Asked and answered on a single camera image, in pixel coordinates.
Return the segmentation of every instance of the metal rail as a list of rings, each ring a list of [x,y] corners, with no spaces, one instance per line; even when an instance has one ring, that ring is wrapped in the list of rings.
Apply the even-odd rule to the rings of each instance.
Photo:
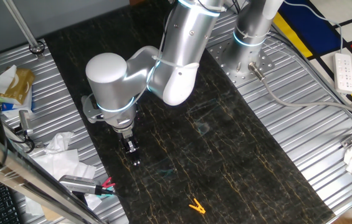
[[[0,143],[0,161],[3,158],[4,146]],[[104,224],[94,212],[24,152],[8,151],[6,162],[0,169],[0,182],[74,223]]]
[[[22,17],[21,13],[18,11],[18,8],[15,6],[14,2],[12,0],[2,0],[4,4],[7,6],[8,11],[11,13],[13,16],[14,20],[18,24],[19,28],[21,29],[22,33],[25,35],[25,38],[27,39],[28,43],[30,44],[31,52],[33,54],[36,54],[38,59],[44,58],[43,55],[43,48],[40,46],[39,42],[34,38],[31,30],[27,26],[24,18]]]

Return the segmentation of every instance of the yellow clothespin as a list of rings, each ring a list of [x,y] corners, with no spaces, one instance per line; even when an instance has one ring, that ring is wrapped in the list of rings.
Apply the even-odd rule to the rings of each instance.
[[[206,211],[205,211],[205,209],[202,207],[202,205],[201,205],[195,198],[194,198],[194,201],[195,201],[195,203],[197,204],[197,206],[194,206],[194,205],[189,205],[189,206],[190,206],[191,208],[193,208],[193,209],[199,211],[199,213],[205,214]]]

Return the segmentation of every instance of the metal mounting plate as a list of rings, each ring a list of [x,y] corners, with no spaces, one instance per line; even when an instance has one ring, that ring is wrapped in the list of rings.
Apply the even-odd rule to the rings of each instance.
[[[238,88],[244,83],[247,83],[252,79],[256,79],[256,76],[252,72],[242,72],[242,71],[237,72],[236,69],[231,69],[227,67],[226,62],[223,62],[222,53],[226,48],[226,45],[228,45],[230,41],[231,39],[221,42],[219,44],[213,45],[212,47],[208,48],[208,51],[215,58],[215,60],[221,66],[223,71],[226,72],[226,74],[229,76],[229,78],[231,79],[235,87]],[[259,55],[260,55],[259,63],[257,64],[259,70],[262,71],[264,74],[273,70],[275,65],[271,61],[271,59],[269,59],[267,54],[263,50],[260,50]]]

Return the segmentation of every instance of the gray cable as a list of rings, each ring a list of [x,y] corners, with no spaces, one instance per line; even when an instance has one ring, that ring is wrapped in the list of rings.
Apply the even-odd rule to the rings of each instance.
[[[277,96],[274,95],[273,91],[270,89],[269,84],[267,84],[267,82],[265,81],[265,79],[262,80],[262,83],[264,85],[264,87],[267,89],[267,91],[270,93],[270,95],[274,98],[274,100],[284,106],[291,106],[291,107],[306,107],[306,106],[321,106],[321,105],[325,105],[325,106],[335,106],[335,107],[339,107],[345,110],[348,110],[350,112],[352,112],[352,108],[350,108],[349,106],[340,104],[340,103],[334,103],[334,102],[313,102],[313,103],[287,103],[285,101],[282,101],[280,98],[278,98]]]
[[[342,27],[339,25],[339,23],[337,23],[337,22],[335,22],[335,21],[332,21],[332,20],[330,20],[330,19],[326,19],[326,18],[324,18],[324,17],[319,16],[317,13],[315,13],[315,11],[314,11],[312,8],[308,7],[308,6],[305,5],[305,4],[292,4],[292,3],[289,3],[289,2],[287,2],[287,1],[285,1],[285,0],[284,0],[284,2],[285,2],[286,4],[288,4],[288,5],[290,5],[290,6],[306,7],[306,8],[308,8],[309,10],[311,10],[311,12],[312,12],[315,16],[317,16],[318,18],[320,18],[320,19],[322,19],[322,20],[324,20],[324,21],[332,22],[332,23],[334,23],[335,25],[337,25],[337,26],[339,27],[339,29],[340,29],[340,53],[342,54],[343,37],[342,37]]]
[[[299,65],[302,66],[302,68],[303,68],[304,70],[306,70],[307,73],[310,74],[310,72],[307,70],[307,68],[306,68],[298,59],[296,59],[295,57],[291,56],[290,54],[288,54],[288,53],[286,53],[286,52],[284,52],[284,51],[282,51],[282,50],[280,50],[280,49],[276,49],[276,48],[274,48],[274,47],[271,47],[271,46],[267,45],[266,43],[263,43],[263,44],[264,44],[266,47],[268,47],[268,48],[270,48],[270,49],[272,49],[272,50],[275,50],[275,51],[277,51],[277,52],[281,52],[281,53],[283,53],[283,54],[285,54],[285,55],[288,55],[288,56],[289,56],[290,58],[292,58],[294,61],[296,61],[297,63],[299,63]],[[277,98],[277,97],[273,94],[273,92],[271,91],[271,89],[269,88],[269,86],[268,86],[268,84],[267,84],[267,82],[266,82],[265,80],[262,80],[262,82],[263,82],[264,87],[266,87],[267,91],[270,93],[270,95],[273,96],[273,98],[275,99],[275,101],[277,101],[278,103],[280,103],[280,104],[282,104],[282,105],[285,105],[285,106],[291,106],[291,105],[293,105],[292,107],[328,105],[328,106],[336,106],[336,107],[339,107],[339,108],[343,108],[343,109],[346,109],[346,110],[352,112],[352,108],[351,108],[351,107],[346,106],[346,105],[343,105],[343,104],[341,104],[341,103],[334,103],[334,102],[313,102],[313,103],[302,103],[302,104],[286,103],[286,102],[280,100],[279,98]]]

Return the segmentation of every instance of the white wall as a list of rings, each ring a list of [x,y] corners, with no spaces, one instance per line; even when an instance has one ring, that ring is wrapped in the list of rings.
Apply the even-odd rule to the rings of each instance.
[[[129,4],[129,0],[14,0],[35,37],[85,21]],[[0,51],[27,40],[0,0]]]

